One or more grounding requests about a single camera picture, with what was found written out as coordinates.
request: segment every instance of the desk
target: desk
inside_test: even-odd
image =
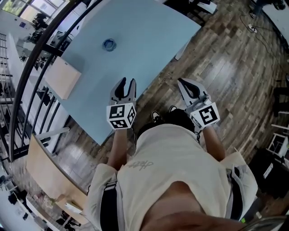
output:
[[[62,55],[82,74],[67,100],[55,97],[102,144],[112,131],[106,121],[112,87],[123,77],[128,83],[134,78],[138,98],[199,29],[194,21],[154,0],[111,0]],[[102,48],[107,38],[116,41],[112,52]]]
[[[84,209],[87,195],[55,165],[48,151],[34,135],[30,140],[26,168],[48,197],[58,199],[63,195],[67,200]],[[86,224],[88,222],[81,214],[68,210],[63,200],[56,204],[79,223]]]
[[[283,141],[282,142],[277,141],[274,143],[276,137],[283,138]],[[288,146],[288,137],[274,133],[274,137],[273,137],[269,147],[267,148],[267,150],[273,154],[280,156],[280,157],[284,157],[288,151],[287,146]]]
[[[26,204],[31,209],[31,211],[35,214],[36,217],[40,217],[42,220],[46,221],[49,228],[53,231],[65,231],[60,224],[56,223],[30,196],[26,196]]]

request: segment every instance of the wooden board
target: wooden board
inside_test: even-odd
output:
[[[45,81],[61,99],[67,99],[81,73],[57,57],[52,67],[48,70]]]
[[[84,209],[87,195],[53,162],[47,150],[34,135],[30,140],[26,168],[51,199],[58,199],[63,195],[67,200]],[[59,201],[56,204],[79,223],[88,222],[81,214],[68,210],[64,206],[65,203]]]

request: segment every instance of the person's arm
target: person's arm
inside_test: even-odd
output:
[[[226,157],[225,149],[218,138],[215,129],[212,126],[208,126],[203,129],[203,134],[207,152],[217,161],[223,160]]]
[[[119,129],[114,133],[112,150],[110,151],[107,165],[120,170],[126,164],[127,129]]]

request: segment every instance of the white cube with markers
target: white cube with markers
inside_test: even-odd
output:
[[[206,105],[190,113],[190,119],[196,127],[203,130],[205,127],[215,124],[220,120],[216,103]]]
[[[131,128],[135,116],[134,103],[107,106],[107,121],[114,130]]]

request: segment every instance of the blue tape roll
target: blue tape roll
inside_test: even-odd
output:
[[[117,44],[116,42],[112,39],[112,38],[109,38],[109,39],[106,39],[104,42],[103,42],[103,48],[106,50],[106,51],[113,51],[115,48],[117,47]]]

